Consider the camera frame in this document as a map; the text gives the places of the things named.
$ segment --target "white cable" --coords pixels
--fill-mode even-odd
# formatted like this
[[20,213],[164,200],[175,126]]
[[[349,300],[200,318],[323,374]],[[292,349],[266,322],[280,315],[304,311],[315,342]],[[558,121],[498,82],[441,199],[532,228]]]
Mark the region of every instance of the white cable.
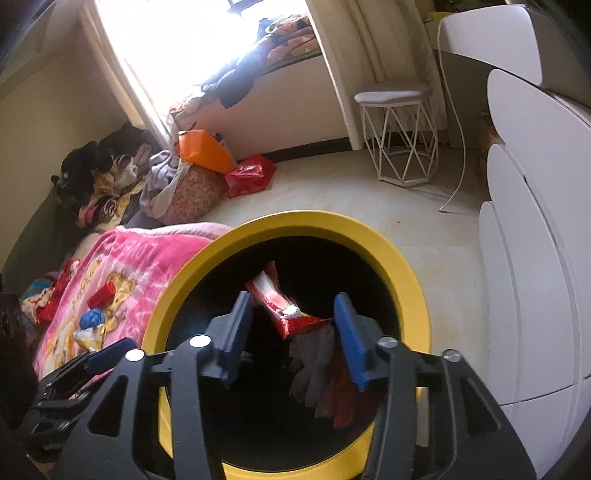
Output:
[[464,181],[464,174],[466,173],[466,139],[464,138],[464,130],[462,128],[462,124],[460,123],[460,117],[457,114],[456,106],[453,103],[452,94],[449,91],[449,85],[447,84],[447,77],[445,75],[445,69],[443,68],[443,58],[441,57],[441,25],[445,22],[445,18],[443,18],[439,22],[439,26],[437,27],[437,51],[439,52],[439,65],[441,65],[441,76],[443,76],[443,84],[445,85],[445,90],[447,93],[447,98],[449,98],[449,104],[452,106],[453,114],[456,117],[457,126],[460,128],[460,135],[462,136],[462,148],[464,151],[464,163],[462,167],[462,176],[460,177],[460,183],[457,184],[456,190],[452,193],[452,196],[449,197],[448,201],[439,209],[441,213],[453,213],[449,210],[446,210],[445,207],[452,201],[452,199],[456,196],[456,193],[460,190],[462,186],[462,182]]

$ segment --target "blue gripper pad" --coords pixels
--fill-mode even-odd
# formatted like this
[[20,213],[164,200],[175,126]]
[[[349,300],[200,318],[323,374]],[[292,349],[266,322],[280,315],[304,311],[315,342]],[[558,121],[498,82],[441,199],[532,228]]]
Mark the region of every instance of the blue gripper pad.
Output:
[[335,297],[335,325],[351,379],[361,391],[373,380],[388,378],[388,362],[377,351],[377,341],[383,336],[375,320],[357,315],[346,293]]
[[122,338],[118,342],[89,355],[84,364],[84,371],[90,376],[103,374],[107,370],[115,368],[119,360],[134,348],[137,348],[137,345],[131,338]]
[[209,323],[205,335],[212,339],[214,356],[203,366],[201,375],[220,379],[226,388],[236,380],[251,329],[252,309],[251,294],[242,291],[231,313],[215,317]]

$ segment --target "trash can rim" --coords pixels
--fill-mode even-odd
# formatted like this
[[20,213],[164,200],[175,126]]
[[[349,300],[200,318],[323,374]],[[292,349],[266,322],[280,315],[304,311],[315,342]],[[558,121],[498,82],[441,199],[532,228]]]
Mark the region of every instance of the trash can rim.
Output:
[[[194,287],[225,259],[251,245],[285,236],[316,236],[344,245],[363,258],[382,278],[398,313],[401,340],[411,349],[430,353],[431,330],[423,291],[402,253],[386,237],[350,217],[318,210],[297,210],[244,223],[213,241],[173,278],[148,322],[142,342],[147,353],[165,349],[168,332]],[[289,472],[252,472],[224,464],[228,480],[312,480],[353,478],[365,464],[374,426],[344,450],[315,465]],[[170,405],[160,392],[160,443],[172,455]]]

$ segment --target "red cloth item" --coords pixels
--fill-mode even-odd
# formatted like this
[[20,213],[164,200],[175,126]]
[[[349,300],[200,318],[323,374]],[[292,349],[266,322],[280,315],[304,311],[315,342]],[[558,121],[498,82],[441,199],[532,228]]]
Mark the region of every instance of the red cloth item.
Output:
[[116,287],[111,281],[105,283],[98,291],[88,299],[87,305],[90,310],[100,309],[115,296]]
[[37,309],[37,319],[40,322],[51,323],[53,321],[53,317],[56,315],[61,297],[64,294],[68,283],[74,276],[79,264],[80,261],[78,260],[68,260],[66,262],[59,278],[51,288],[51,297],[49,300],[47,300],[47,303],[43,307],[39,307]]
[[343,349],[337,344],[329,365],[329,384],[319,402],[319,407],[334,418],[333,428],[344,429],[353,423],[370,422],[383,399],[383,390],[358,390],[349,374]]

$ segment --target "white stool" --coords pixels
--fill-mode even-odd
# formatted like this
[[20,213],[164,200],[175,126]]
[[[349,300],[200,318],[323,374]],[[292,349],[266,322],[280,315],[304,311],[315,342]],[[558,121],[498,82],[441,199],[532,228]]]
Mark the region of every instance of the white stool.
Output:
[[[361,106],[363,139],[374,161],[378,180],[401,187],[411,187],[431,180],[439,162],[437,128],[430,107],[431,94],[431,88],[424,83],[385,82],[355,95],[355,101]],[[386,110],[381,135],[375,128],[369,108]],[[402,108],[407,110],[407,116],[414,123],[410,136],[402,123]],[[404,148],[391,148],[393,131],[400,133]],[[384,160],[388,162],[394,176],[384,174]]]

